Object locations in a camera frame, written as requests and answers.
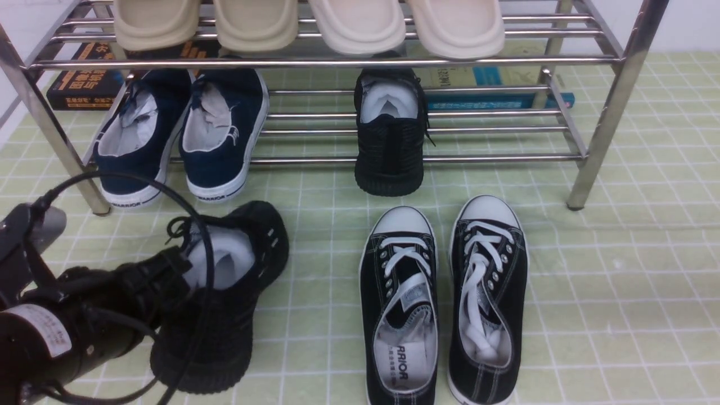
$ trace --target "power cord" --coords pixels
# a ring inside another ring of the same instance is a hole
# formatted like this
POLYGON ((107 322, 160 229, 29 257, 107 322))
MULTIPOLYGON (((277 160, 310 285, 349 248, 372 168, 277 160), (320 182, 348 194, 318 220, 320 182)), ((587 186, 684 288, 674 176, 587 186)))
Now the power cord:
MULTIPOLYGON (((187 373, 187 370, 190 368, 190 365, 192 363, 192 360, 195 358, 195 355, 197 354, 197 350, 199 349, 200 343, 202 342, 202 337, 204 334, 205 329, 207 328, 207 322, 209 320, 209 311, 208 308, 210 307, 210 304, 212 302, 212 291, 213 286, 215 285, 215 258, 212 254, 212 242, 210 239, 210 233, 207 229, 207 224, 202 220, 202 217, 200 214, 190 205, 187 200, 185 200, 180 194, 178 194, 175 190, 171 189, 170 187, 164 185, 163 183, 157 182, 153 179, 147 179, 142 176, 137 176, 135 174, 128 174, 128 173, 122 173, 122 172, 103 172, 103 171, 97 171, 97 172, 86 172, 82 174, 78 174, 77 176, 71 177, 70 179, 67 179, 66 181, 60 183, 57 187, 52 188, 50 191, 45 193, 42 197, 38 198, 37 201, 35 201, 32 206, 37 210, 37 213, 39 215, 43 215, 45 212, 50 209, 50 206, 57 200, 57 198, 60 196, 60 193, 67 190, 69 187, 74 186, 75 184, 78 184, 79 182, 84 182, 86 180, 91 179, 97 179, 100 177, 115 177, 115 178, 121 178, 121 179, 132 179, 137 180, 139 182, 145 183, 147 185, 150 185, 152 187, 155 187, 157 190, 162 192, 163 194, 170 197, 171 200, 173 200, 175 203, 180 205, 187 213, 190 219, 197 225, 197 228, 200 232, 200 237, 202 238, 202 243, 205 247, 205 258, 206 258, 206 266, 207 266, 207 278, 206 278, 206 285, 207 288, 205 288, 204 296, 203 296, 203 306, 202 310, 200 311, 199 318, 197 320, 197 327, 195 328, 195 333, 193 334, 192 338, 190 339, 190 347, 187 350, 187 354, 185 357, 185 360, 183 362, 182 368, 180 369, 180 372, 178 373, 175 380, 168 385, 168 388, 166 389, 163 396, 160 398, 160 401, 158 401, 158 405, 167 405, 170 400, 172 399, 173 395, 178 389, 178 386, 180 385, 180 382, 182 382, 183 377, 187 373)), ((116 322, 118 324, 124 324, 125 326, 131 327, 135 330, 138 330, 144 334, 149 334, 148 329, 149 328, 143 328, 138 323, 128 321, 128 319, 123 318, 122 314, 115 313, 112 311, 102 311, 97 312, 97 316, 102 316, 109 321, 116 322)), ((154 385, 157 383, 157 378, 154 378, 148 385, 141 388, 140 390, 128 395, 124 396, 122 398, 118 399, 93 399, 93 398, 86 398, 86 397, 80 397, 75 396, 67 392, 59 383, 49 383, 46 386, 42 387, 33 387, 37 392, 40 392, 44 395, 49 396, 50 398, 53 398, 55 400, 61 401, 65 404, 71 404, 71 405, 123 405, 128 404, 130 402, 135 401, 136 399, 140 398, 142 395, 147 393, 154 385)))

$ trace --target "low-top sneaker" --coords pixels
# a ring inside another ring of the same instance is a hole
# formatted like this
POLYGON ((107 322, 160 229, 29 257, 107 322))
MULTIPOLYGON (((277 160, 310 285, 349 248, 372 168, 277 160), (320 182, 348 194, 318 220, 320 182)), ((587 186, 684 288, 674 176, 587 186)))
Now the low-top sneaker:
POLYGON ((464 405, 504 404, 520 370, 528 279, 525 236, 507 204, 481 195, 462 209, 450 240, 450 389, 464 405))
MULTIPOLYGON (((192 80, 186 70, 161 69, 132 82, 127 100, 94 145, 98 169, 164 183, 192 80)), ((100 185, 107 201, 118 208, 147 205, 160 194, 155 187, 131 179, 102 177, 100 185)))
POLYGON ((387 211, 360 262, 370 405, 432 405, 438 367, 437 247, 410 207, 387 211))
POLYGON ((372 195, 399 197, 423 183, 428 103, 412 69, 364 69, 355 86, 355 180, 372 195))
MULTIPOLYGON (((223 218, 203 216, 215 256, 215 291, 210 320, 179 390, 217 393, 233 387, 250 365, 253 313, 258 296, 280 276, 289 241, 277 210, 264 201, 242 205, 223 218)), ((194 292, 190 300, 163 320, 160 344, 150 353, 150 368, 169 384, 184 364, 203 309, 207 276, 205 248, 187 217, 168 224, 171 237, 183 237, 182 249, 192 269, 184 277, 194 292)))
POLYGON ((254 69, 200 72, 180 143, 187 184, 198 199, 220 203, 242 190, 268 106, 267 86, 254 69))

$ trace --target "shoe rack leg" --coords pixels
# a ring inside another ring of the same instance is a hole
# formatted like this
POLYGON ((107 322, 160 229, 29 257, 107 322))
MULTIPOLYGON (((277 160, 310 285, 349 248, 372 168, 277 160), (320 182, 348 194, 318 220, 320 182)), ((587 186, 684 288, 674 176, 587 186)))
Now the shoe rack leg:
POLYGON ((580 169, 567 200, 570 210, 582 210, 585 207, 669 1, 643 0, 640 6, 619 73, 610 88, 600 121, 590 141, 588 159, 580 169))
MULTIPOLYGON (((555 12, 557 14, 568 14, 572 11, 572 0, 558 0, 557 1, 557 7, 555 9, 555 12)), ((552 25, 553 28, 567 28, 567 22, 555 22, 552 25)), ((547 41, 547 46, 545 47, 545 55, 559 55, 560 50, 562 49, 562 41, 563 37, 555 37, 550 38, 547 41)), ((542 66, 540 68, 540 75, 538 76, 538 83, 542 84, 545 82, 546 74, 543 72, 547 70, 550 73, 550 76, 555 75, 555 67, 554 66, 542 66)), ((547 92, 541 91, 535 93, 535 99, 533 100, 533 108, 540 109, 545 108, 545 104, 547 103, 547 92)))
MULTIPOLYGON (((92 7, 93 11, 95 12, 95 17, 97 18, 113 18, 112 16, 112 8, 109 4, 93 4, 92 7)), ((113 32, 112 28, 103 28, 103 32, 113 32)), ((127 55, 125 55, 125 50, 122 49, 120 45, 118 45, 115 42, 111 42, 110 44, 110 50, 112 50, 112 55, 115 57, 115 60, 121 61, 123 59, 127 59, 127 55)), ((120 71, 122 73, 122 77, 127 78, 128 75, 130 75, 130 71, 124 70, 120 71)))
MULTIPOLYGON (((53 114, 50 105, 42 96, 42 92, 37 88, 35 75, 25 68, 2 25, 0 25, 0 68, 7 75, 20 100, 35 119, 40 132, 48 140, 68 174, 74 176, 84 172, 86 169, 81 163, 80 156, 53 114)), ((88 180, 78 184, 77 187, 94 214, 107 215, 110 212, 110 205, 102 197, 94 182, 88 180)))

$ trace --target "shoe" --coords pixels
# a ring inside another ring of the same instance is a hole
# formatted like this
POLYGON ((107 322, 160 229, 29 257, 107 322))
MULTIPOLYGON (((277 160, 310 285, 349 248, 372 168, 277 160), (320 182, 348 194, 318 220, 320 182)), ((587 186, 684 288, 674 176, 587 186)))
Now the shoe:
MULTIPOLYGON (((269 202, 252 201, 224 218, 203 218, 215 255, 215 291, 199 349, 178 388, 197 394, 225 391, 245 375, 253 349, 255 305, 282 273, 289 252, 282 218, 269 202)), ((150 368, 165 385, 175 380, 185 361, 207 288, 204 244, 191 223, 180 217, 168 225, 171 237, 183 238, 182 249, 193 265, 184 277, 196 290, 163 321, 161 343, 153 344, 150 352, 150 368)))
POLYGON ((505 46, 498 0, 408 0, 418 39, 435 55, 479 59, 505 46))
POLYGON ((221 203, 245 185, 269 95, 253 69, 200 73, 192 87, 180 155, 192 194, 206 203, 221 203))
POLYGON ((262 52, 295 40, 297 0, 214 0, 217 40, 227 49, 262 52))
POLYGON ((450 390, 465 405, 504 404, 520 370, 528 279, 525 236, 507 204, 481 195, 462 209, 450 240, 450 390))
POLYGON ((335 52, 372 55, 405 40, 397 0, 308 0, 323 40, 335 52))
MULTIPOLYGON (((161 69, 132 82, 130 96, 94 145, 98 169, 164 183, 192 81, 188 71, 161 69)), ((155 187, 131 179, 102 177, 100 184, 107 201, 118 208, 144 206, 160 194, 155 187)))
POLYGON ((437 246, 425 216, 397 207, 360 261, 369 405, 432 405, 438 368, 437 246))
POLYGON ((127 50, 179 45, 197 31, 201 0, 115 0, 114 31, 127 50))
POLYGON ((382 197, 417 190, 423 183, 429 123, 425 92, 413 70, 363 70, 355 86, 355 110, 358 186, 382 197))

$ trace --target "blue sneaker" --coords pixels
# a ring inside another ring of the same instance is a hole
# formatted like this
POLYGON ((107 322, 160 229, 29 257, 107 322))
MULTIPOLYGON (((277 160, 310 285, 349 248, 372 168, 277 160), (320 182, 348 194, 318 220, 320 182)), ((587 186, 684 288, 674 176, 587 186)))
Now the blue sneaker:
POLYGON ((201 201, 220 203, 245 185, 268 112, 268 89, 253 69, 200 73, 192 86, 180 155, 190 191, 201 201))
MULTIPOLYGON (((186 70, 151 71, 130 85, 130 96, 95 143, 100 170, 125 172, 164 183, 170 152, 182 129, 193 78, 186 70)), ((104 177, 101 190, 118 208, 151 203, 160 192, 145 183, 104 177)))

